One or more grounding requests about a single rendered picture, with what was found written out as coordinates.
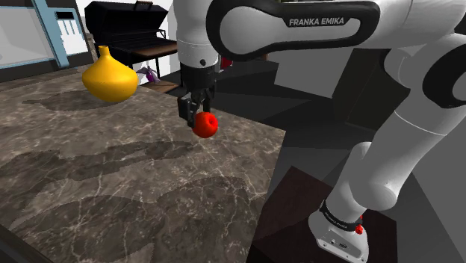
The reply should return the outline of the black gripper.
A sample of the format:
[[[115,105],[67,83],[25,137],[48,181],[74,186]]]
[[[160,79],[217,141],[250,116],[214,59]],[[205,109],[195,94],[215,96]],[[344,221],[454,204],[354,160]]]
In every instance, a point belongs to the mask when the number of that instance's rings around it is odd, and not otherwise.
[[[203,111],[211,111],[211,102],[217,86],[217,73],[215,66],[196,68],[180,63],[181,78],[187,94],[177,98],[178,115],[187,122],[191,128],[195,127],[196,113],[202,99]]]

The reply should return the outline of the red apple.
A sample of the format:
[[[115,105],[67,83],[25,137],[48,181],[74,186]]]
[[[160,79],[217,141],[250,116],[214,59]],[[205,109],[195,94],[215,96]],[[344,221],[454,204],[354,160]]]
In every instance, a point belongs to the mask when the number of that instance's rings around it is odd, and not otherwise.
[[[195,116],[193,133],[201,138],[213,136],[218,129],[217,118],[210,112],[199,112]]]

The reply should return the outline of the small purple object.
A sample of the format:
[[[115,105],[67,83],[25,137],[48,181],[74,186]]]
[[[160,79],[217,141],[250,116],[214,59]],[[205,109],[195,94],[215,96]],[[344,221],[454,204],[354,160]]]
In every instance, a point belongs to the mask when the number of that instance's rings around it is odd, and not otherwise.
[[[149,82],[158,84],[161,80],[158,78],[158,74],[150,66],[142,67],[137,71],[137,74],[144,74]]]

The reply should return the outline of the yellow round vase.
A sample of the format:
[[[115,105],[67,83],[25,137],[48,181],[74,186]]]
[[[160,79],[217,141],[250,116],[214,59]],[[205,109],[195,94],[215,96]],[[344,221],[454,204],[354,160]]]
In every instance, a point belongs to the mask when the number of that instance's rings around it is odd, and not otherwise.
[[[99,59],[82,73],[82,83],[96,98],[122,102],[138,86],[137,73],[111,56],[108,46],[99,46]]]

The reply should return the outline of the black barbecue grill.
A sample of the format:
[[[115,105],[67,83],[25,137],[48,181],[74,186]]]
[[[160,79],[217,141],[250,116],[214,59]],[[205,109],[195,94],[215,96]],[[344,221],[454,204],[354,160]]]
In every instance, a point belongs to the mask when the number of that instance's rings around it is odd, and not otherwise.
[[[168,11],[150,1],[92,1],[84,13],[96,53],[99,54],[99,46],[108,46],[111,56],[129,68],[156,60],[152,69],[160,79],[158,59],[177,52],[177,42],[167,39],[161,28]]]

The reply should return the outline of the dark brown robot stand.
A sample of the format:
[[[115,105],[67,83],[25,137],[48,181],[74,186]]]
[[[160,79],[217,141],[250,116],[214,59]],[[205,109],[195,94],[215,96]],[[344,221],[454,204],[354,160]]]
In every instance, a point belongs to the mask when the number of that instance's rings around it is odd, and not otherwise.
[[[308,228],[332,187],[291,167],[261,210],[246,263],[349,263],[317,245]],[[363,214],[367,263],[398,263],[397,224],[376,211]]]

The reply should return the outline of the blue framed window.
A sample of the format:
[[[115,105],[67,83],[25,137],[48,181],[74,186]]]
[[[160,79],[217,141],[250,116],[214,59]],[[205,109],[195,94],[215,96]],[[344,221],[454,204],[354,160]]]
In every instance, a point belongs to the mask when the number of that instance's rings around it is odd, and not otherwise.
[[[46,61],[69,66],[89,51],[75,7],[67,0],[0,0],[0,69]]]

